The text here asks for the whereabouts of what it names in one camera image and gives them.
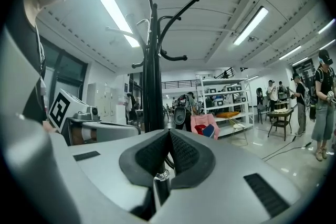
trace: shirt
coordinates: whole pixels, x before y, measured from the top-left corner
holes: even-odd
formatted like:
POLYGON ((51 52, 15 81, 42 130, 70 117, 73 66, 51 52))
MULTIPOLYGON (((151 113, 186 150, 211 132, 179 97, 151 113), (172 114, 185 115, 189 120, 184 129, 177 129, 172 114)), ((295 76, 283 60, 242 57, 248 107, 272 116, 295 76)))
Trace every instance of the shirt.
MULTIPOLYGON (((14 0, 13 7, 8 13, 6 26, 19 50, 43 78, 46 72, 45 64, 43 64, 41 68, 40 45, 37 41, 35 28, 26 17, 23 0, 14 0)), ((41 124, 42 121, 47 118, 43 96, 41 96, 40 79, 37 81, 36 87, 30 93, 23 110, 23 116, 41 124)))
POLYGON ((305 105, 305 101, 304 101, 304 99, 305 99, 305 95, 304 95, 305 94, 304 93, 305 89, 304 89, 304 86, 302 85, 302 83, 298 83, 298 85, 296 86, 296 92, 301 94, 300 97, 296 97, 296 101, 300 104, 305 105))
POLYGON ((196 107, 196 103, 195 103, 195 100, 190 95, 187 95, 187 96, 188 96, 189 105, 185 109, 191 112, 192 108, 196 107))
POLYGON ((271 100, 278 101, 277 90, 275 89, 274 91, 272 91, 273 87, 274 86, 268 86, 267 92, 269 93, 269 97, 271 98, 271 100))
POLYGON ((332 69, 332 74, 329 72, 329 70, 327 73, 325 73, 321 68, 319 68, 319 71, 318 70, 315 71, 315 81, 319 82, 321 82, 320 73, 323 72, 323 82, 321 84, 321 92, 325 95, 327 95, 329 91, 332 91, 333 78, 335 77, 333 71, 334 70, 332 69))

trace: pink chair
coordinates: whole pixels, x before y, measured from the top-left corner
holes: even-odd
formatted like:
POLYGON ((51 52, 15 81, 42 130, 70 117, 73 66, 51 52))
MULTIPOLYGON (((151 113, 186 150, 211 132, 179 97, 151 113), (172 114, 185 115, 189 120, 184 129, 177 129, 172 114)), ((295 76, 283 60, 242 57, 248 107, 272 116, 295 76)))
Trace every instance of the pink chair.
POLYGON ((205 114, 200 116, 191 116, 191 131, 195 134, 198 134, 195 126, 204 124, 205 126, 208 126, 211 124, 215 128, 215 137, 214 139, 217 140, 219 136, 220 129, 217 126, 217 123, 215 121, 215 118, 212 114, 205 114))

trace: ceiling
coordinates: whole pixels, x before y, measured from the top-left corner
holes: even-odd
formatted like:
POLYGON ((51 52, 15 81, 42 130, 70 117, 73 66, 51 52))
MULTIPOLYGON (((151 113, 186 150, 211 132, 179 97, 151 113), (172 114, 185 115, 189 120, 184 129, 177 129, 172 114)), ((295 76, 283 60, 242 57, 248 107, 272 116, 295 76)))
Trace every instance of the ceiling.
MULTIPOLYGON (((163 16, 174 15, 190 0, 153 1, 163 16)), ((116 2, 123 15, 133 13, 137 21, 149 18, 148 0, 116 2)), ((301 45, 283 60, 292 63, 335 37, 334 27, 317 34, 331 19, 323 0, 200 0, 171 26, 163 41, 170 56, 187 55, 188 61, 162 59, 162 70, 267 67, 301 45), (260 6, 269 13, 249 35, 254 40, 246 38, 233 45, 260 6)), ((123 36, 105 31, 106 26, 117 26, 100 0, 67 0, 44 10, 39 20, 113 71, 131 72, 131 64, 142 61, 141 48, 132 48, 123 36)), ((162 21, 161 29, 166 23, 162 21)), ((146 39, 145 24, 140 30, 146 39)))

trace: white shelving unit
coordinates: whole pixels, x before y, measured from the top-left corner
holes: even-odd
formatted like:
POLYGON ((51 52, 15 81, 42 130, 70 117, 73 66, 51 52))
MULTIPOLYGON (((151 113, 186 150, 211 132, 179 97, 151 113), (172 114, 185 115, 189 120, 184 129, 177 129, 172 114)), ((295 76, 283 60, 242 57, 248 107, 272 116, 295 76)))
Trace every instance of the white shelving unit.
MULTIPOLYGON (((252 100, 252 95, 251 95, 251 90, 250 90, 250 84, 247 78, 203 79, 202 77, 200 77, 200 81, 196 84, 196 92, 197 92, 197 100, 200 97, 202 97, 203 99, 205 114, 211 113, 211 110, 214 110, 214 109, 233 108, 234 106, 240 105, 241 107, 240 113, 232 118, 233 119, 242 118, 242 123, 247 129, 251 127, 254 128, 254 115, 253 115, 253 112, 249 112, 248 110, 249 103, 251 103, 251 100, 252 100), (235 84, 239 84, 242 89, 239 91, 221 91, 220 93, 218 93, 218 90, 222 90, 224 86, 233 86, 235 84), (216 88, 216 92, 206 93, 206 91, 209 88, 216 88), (207 97, 216 96, 216 95, 235 94, 235 93, 239 93, 240 96, 245 97, 246 102, 233 103, 232 98, 231 98, 231 102, 228 104, 212 106, 210 108, 206 107, 207 97)), ((228 119, 215 117, 215 121, 224 122, 224 121, 228 121, 228 119)), ((219 136, 228 135, 230 133, 232 133, 231 125, 220 127, 219 136)))

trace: black coat rack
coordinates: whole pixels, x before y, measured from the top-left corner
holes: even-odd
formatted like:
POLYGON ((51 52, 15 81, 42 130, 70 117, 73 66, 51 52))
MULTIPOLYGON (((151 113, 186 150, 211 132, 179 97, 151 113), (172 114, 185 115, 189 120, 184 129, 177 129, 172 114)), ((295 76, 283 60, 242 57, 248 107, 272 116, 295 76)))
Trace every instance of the black coat rack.
MULTIPOLYGON (((143 61, 141 63, 132 64, 132 68, 143 66, 142 71, 142 103, 143 103, 143 117, 145 132, 151 132, 159 129, 164 129, 164 118, 162 110, 162 88, 161 88, 161 56, 168 61, 186 61, 188 58, 186 55, 179 57, 170 57, 167 55, 167 51, 162 49, 162 41, 167 34, 167 31, 176 20, 181 20, 181 15, 190 8, 193 4, 200 0, 191 0, 183 8, 181 8, 174 16, 162 16, 157 18, 158 5, 153 3, 153 0, 148 0, 150 6, 150 19, 143 19, 138 23, 134 21, 133 14, 127 14, 125 20, 130 26, 132 33, 125 32, 119 29, 106 27, 107 31, 113 31, 122 35, 127 35, 138 41, 143 51, 143 61), (164 29, 161 31, 161 21, 164 19, 170 19, 164 29), (148 35, 147 42, 145 42, 137 28, 142 23, 148 23, 148 35)), ((167 157, 167 164, 174 168, 174 164, 167 157)), ((164 183, 162 177, 166 176, 167 171, 164 165, 158 171, 161 180, 155 178, 156 188, 159 192, 159 199, 161 203, 164 203, 169 195, 168 184, 164 183)))

